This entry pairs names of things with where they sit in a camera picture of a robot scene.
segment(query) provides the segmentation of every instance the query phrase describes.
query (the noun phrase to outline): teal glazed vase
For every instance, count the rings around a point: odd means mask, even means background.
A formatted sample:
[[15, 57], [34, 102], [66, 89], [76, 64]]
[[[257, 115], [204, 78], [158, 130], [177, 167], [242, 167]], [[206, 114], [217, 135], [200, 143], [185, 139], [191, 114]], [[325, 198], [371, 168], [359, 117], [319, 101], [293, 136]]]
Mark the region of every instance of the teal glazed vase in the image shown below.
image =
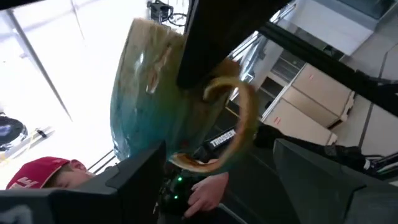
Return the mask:
[[[242, 88], [247, 94], [254, 91], [237, 79], [239, 67], [229, 60], [212, 71], [210, 75], [214, 79], [207, 85], [180, 89], [177, 74], [183, 43], [184, 37], [166, 26], [143, 19], [133, 21], [111, 97], [115, 155], [124, 160], [165, 141], [167, 157], [181, 168], [203, 174], [221, 172], [226, 161], [239, 149], [215, 164], [200, 164], [188, 155], [204, 141], [225, 106], [231, 87], [238, 87], [240, 93]], [[238, 129], [237, 136], [240, 136], [235, 137], [243, 138], [239, 147], [254, 134], [251, 123], [256, 122], [245, 121], [248, 124], [241, 132]]]

